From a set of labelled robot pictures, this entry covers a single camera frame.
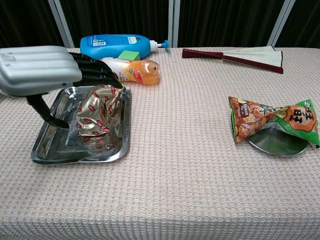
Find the orange bottle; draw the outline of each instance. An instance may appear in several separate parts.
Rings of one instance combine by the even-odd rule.
[[[159,82],[159,64],[152,60],[129,61],[104,57],[105,62],[117,74],[120,82],[137,82],[155,85]]]

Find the round metal dish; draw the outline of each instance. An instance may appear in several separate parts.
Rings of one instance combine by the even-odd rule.
[[[276,156],[293,156],[302,153],[308,141],[269,127],[248,138],[256,148]]]

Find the table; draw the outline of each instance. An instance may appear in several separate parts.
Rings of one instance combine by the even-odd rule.
[[[153,53],[160,82],[129,83],[130,147],[111,163],[33,163],[43,121],[0,96],[0,239],[319,239],[320,149],[277,157],[233,139],[228,96],[311,98],[320,114],[320,49],[277,50],[284,74]]]

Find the black curtain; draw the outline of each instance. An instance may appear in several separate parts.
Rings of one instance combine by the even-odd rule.
[[[39,45],[64,45],[48,1],[0,0],[0,48]]]
[[[276,47],[320,48],[320,0],[296,0]]]
[[[266,46],[284,0],[181,0],[178,47]]]
[[[60,0],[76,47],[96,34],[139,34],[168,38],[169,0]]]

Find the green sponge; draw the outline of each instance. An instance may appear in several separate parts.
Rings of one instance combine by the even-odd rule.
[[[118,59],[131,60],[131,61],[139,61],[140,53],[138,51],[127,51],[124,50],[119,56]]]

